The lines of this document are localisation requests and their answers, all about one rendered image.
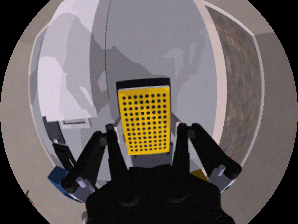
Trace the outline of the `grey bench mat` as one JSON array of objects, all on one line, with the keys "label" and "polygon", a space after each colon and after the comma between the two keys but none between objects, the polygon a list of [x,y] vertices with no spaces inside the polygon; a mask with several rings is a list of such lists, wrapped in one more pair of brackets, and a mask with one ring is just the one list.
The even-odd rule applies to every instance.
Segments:
[{"label": "grey bench mat", "polygon": [[[47,27],[48,28],[48,27]],[[30,97],[41,140],[55,166],[55,154],[38,100],[38,63],[47,28],[38,36],[31,61]],[[90,118],[91,128],[62,129],[75,161],[96,131],[119,117],[116,82],[171,80],[171,112],[187,126],[200,124],[212,137],[217,109],[217,74],[211,40],[193,0],[111,0],[106,29],[108,107]],[[65,169],[65,168],[64,168]]]}]

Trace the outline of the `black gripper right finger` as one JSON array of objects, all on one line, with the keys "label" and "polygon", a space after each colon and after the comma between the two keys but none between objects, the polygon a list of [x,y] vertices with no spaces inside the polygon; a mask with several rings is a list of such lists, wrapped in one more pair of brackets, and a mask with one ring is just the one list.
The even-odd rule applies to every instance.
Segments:
[{"label": "black gripper right finger", "polygon": [[190,190],[188,139],[196,150],[209,182],[216,185],[220,192],[227,190],[241,173],[242,167],[224,153],[200,124],[187,126],[170,111],[170,130],[177,140],[165,191],[168,202],[182,202]]}]

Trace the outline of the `yellow waste bin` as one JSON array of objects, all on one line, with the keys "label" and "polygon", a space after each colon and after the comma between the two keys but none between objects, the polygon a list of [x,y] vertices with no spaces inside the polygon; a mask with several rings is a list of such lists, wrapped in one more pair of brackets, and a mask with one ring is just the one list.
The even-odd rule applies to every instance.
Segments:
[{"label": "yellow waste bin", "polygon": [[201,178],[201,179],[209,182],[201,169],[198,169],[196,171],[192,171],[192,172],[190,172],[190,174],[192,174],[194,176],[197,176],[198,178]]}]

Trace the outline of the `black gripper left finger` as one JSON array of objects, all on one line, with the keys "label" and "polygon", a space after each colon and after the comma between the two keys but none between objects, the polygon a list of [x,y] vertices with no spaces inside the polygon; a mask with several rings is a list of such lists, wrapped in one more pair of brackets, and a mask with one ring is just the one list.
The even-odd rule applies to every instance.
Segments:
[{"label": "black gripper left finger", "polygon": [[121,205],[134,207],[139,203],[140,197],[119,147],[124,133],[121,115],[114,124],[107,124],[105,127],[106,133],[94,132],[73,169],[62,179],[61,186],[74,199],[85,204],[88,196],[95,192],[94,187],[107,145],[114,196]]}]

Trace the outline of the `black multiwell plate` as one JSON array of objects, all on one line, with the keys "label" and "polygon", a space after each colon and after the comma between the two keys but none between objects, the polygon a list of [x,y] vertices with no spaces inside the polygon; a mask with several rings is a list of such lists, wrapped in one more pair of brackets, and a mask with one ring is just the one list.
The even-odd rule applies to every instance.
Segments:
[{"label": "black multiwell plate", "polygon": [[65,168],[65,170],[70,172],[70,170],[72,170],[74,165],[71,162],[71,160],[70,160],[69,156],[67,155],[66,151],[63,151],[63,150],[60,150],[60,149],[57,149],[57,148],[55,148],[54,151],[55,151],[58,159],[60,160],[61,164]]}]

